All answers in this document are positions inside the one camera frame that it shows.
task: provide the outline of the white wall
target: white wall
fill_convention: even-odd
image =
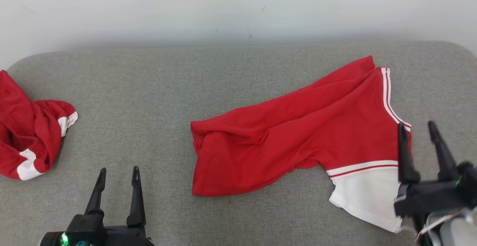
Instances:
[[[446,40],[477,54],[477,0],[0,0],[0,68],[82,44]]]

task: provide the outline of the red and white shirt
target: red and white shirt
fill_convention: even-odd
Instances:
[[[368,56],[279,98],[191,122],[198,156],[193,195],[246,193],[295,168],[322,165],[336,186],[330,202],[398,232],[402,120],[390,106],[389,73]]]
[[[29,180],[53,166],[66,129],[78,119],[64,101],[30,101],[6,71],[0,71],[0,174]]]

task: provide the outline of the gray fabric surface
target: gray fabric surface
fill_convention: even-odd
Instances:
[[[125,223],[138,165],[156,245],[413,245],[411,233],[389,233],[329,203],[334,186],[321,167],[244,195],[191,195],[191,120],[278,97],[370,54],[391,69],[392,106],[413,124],[423,177],[437,173],[428,119],[459,161],[477,163],[477,60],[447,42],[77,51],[19,61],[8,72],[31,99],[68,101],[79,120],[51,171],[26,182],[0,178],[0,244],[35,245],[66,229],[102,167],[104,223]]]

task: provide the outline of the red cloth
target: red cloth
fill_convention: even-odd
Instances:
[[[250,192],[319,164],[331,178],[396,168],[401,120],[389,96],[389,70],[368,56],[279,98],[193,121],[192,193]]]
[[[6,71],[0,71],[0,174],[29,180],[49,171],[66,129],[78,119],[64,101],[30,101]]]

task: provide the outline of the green light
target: green light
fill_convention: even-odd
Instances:
[[[64,246],[68,246],[70,244],[70,242],[68,241],[68,236],[65,233],[63,233],[63,236],[61,236],[61,242]]]

